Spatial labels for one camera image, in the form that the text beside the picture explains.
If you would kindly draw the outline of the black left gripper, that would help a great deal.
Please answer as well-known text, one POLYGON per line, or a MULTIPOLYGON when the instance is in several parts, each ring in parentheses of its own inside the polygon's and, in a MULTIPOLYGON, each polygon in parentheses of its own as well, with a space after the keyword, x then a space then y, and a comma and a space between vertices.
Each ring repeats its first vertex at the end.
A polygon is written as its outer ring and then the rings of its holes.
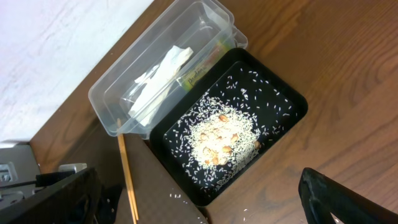
POLYGON ((84 169, 1 210, 1 223, 114 224, 123 188, 101 186, 94 168, 84 169))

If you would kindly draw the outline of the rice and shell waste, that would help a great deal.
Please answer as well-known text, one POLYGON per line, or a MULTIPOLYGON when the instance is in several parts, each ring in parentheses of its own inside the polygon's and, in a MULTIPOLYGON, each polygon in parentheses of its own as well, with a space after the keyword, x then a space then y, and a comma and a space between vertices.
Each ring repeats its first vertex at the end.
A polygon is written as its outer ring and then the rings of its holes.
POLYGON ((223 75, 163 135, 184 175, 217 192, 287 130, 293 103, 258 71, 223 75))

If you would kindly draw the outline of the white paper napkin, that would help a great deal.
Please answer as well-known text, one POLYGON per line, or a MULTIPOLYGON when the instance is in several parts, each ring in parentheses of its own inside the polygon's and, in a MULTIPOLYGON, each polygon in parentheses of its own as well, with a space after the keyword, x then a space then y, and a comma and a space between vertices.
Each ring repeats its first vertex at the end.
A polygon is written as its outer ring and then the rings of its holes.
POLYGON ((146 78, 145 86, 141 94, 137 97, 128 114, 142 126, 147 126, 153 120, 156 111, 167 96, 170 88, 165 88, 163 92, 155 99, 155 95, 173 80, 181 69, 182 65, 192 56, 193 50, 188 47, 182 49, 174 45, 166 54, 160 65, 156 67, 155 74, 150 78, 147 75, 141 75, 138 80, 143 81, 146 78))

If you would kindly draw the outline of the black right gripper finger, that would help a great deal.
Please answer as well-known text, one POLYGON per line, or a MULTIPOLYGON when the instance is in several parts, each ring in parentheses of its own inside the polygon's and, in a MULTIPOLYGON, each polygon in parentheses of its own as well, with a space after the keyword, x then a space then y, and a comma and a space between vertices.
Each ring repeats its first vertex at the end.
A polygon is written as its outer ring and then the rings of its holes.
POLYGON ((316 170, 302 171, 298 192, 309 224, 397 223, 397 214, 368 200, 316 170))

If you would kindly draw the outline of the wooden chopstick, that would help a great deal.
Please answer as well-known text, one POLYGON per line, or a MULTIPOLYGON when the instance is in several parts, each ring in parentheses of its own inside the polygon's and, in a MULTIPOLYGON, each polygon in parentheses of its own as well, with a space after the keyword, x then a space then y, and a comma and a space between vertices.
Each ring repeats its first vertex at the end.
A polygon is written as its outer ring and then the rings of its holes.
POLYGON ((130 208, 131 208, 133 224, 137 224, 137 218, 136 218, 136 214, 135 214, 134 201, 133 201, 133 199, 134 199, 133 189, 131 186, 131 174, 130 174, 130 170, 129 170, 129 163, 128 163, 127 154, 126 154, 124 137, 122 134, 120 134, 118 136, 118 145, 119 145, 119 151, 120 151, 120 155, 121 155, 121 162, 122 162, 122 166, 123 166, 124 179, 126 182, 127 195, 129 198, 129 204, 130 204, 130 208))
POLYGON ((137 211, 137 203, 136 203, 134 186, 133 186, 133 181, 132 181, 132 176, 131 176, 128 156, 127 156, 127 150, 126 150, 126 145, 125 145, 125 140, 124 140, 123 134, 118 135, 118 145, 119 145, 119 151, 120 151, 120 155, 121 155, 121 162, 122 162, 122 166, 123 166, 124 179, 126 182, 127 195, 128 195, 129 204, 131 207, 133 224, 137 224, 137 222, 139 220, 138 211, 137 211))

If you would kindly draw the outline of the green foil wrapper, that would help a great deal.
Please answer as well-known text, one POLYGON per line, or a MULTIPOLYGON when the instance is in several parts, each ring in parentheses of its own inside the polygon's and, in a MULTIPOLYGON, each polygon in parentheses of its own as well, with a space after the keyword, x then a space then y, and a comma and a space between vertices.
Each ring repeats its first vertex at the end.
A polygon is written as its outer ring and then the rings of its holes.
POLYGON ((220 58, 229 50, 235 47, 234 42, 226 40, 224 42, 218 41, 215 46, 205 53, 198 63, 188 70, 183 76, 180 86, 189 91, 211 68, 216 64, 220 58))

